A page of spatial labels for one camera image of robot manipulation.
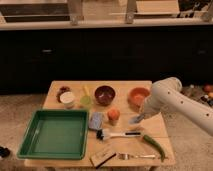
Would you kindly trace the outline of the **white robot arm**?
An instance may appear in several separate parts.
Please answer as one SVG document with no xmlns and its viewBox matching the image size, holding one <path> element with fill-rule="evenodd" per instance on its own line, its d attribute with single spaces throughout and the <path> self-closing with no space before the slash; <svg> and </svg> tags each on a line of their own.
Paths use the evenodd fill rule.
<svg viewBox="0 0 213 171">
<path fill-rule="evenodd" d="M 140 116 L 148 119 L 167 105 L 213 136 L 213 108 L 188 98 L 181 93 L 181 90 L 182 83 L 176 77 L 154 82 L 150 88 L 150 95 L 142 103 Z"/>
</svg>

